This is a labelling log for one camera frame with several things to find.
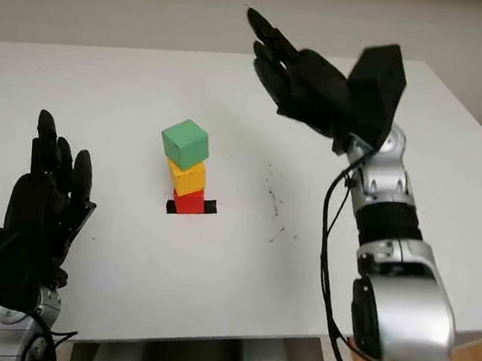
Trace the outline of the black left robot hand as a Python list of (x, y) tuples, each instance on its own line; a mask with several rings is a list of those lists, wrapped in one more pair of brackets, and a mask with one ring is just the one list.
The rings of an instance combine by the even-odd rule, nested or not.
[(59, 289), (68, 280), (62, 264), (96, 204), (90, 200), (90, 153), (84, 149), (72, 155), (55, 124), (49, 111), (40, 111), (38, 133), (31, 142), (30, 171), (13, 187), (4, 228), (25, 237), (40, 282)]

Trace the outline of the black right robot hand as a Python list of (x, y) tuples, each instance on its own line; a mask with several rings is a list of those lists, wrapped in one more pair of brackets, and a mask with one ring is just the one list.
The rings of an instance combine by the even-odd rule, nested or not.
[(247, 9), (255, 33), (254, 69), (277, 113), (307, 124), (321, 135), (347, 135), (347, 79), (314, 50), (298, 50), (256, 9)]

